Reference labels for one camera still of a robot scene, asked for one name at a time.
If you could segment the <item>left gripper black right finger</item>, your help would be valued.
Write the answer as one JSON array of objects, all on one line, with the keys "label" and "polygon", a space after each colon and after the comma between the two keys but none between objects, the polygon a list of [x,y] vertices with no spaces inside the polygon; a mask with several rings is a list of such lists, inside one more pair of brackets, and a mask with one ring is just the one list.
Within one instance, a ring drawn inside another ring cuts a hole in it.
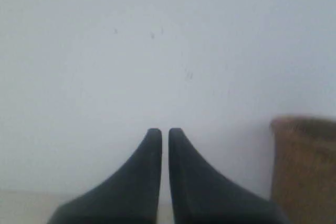
[{"label": "left gripper black right finger", "polygon": [[274,203],[235,184],[209,164],[182,129],[169,131],[175,223],[288,223]]}]

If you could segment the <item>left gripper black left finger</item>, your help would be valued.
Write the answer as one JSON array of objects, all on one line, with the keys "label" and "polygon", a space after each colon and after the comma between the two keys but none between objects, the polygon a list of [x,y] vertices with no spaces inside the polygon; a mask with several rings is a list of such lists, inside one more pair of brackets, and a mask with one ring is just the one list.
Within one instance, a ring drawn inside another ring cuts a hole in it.
[{"label": "left gripper black left finger", "polygon": [[162,133],[149,129],[112,176],[59,206],[49,223],[156,223],[161,169]]}]

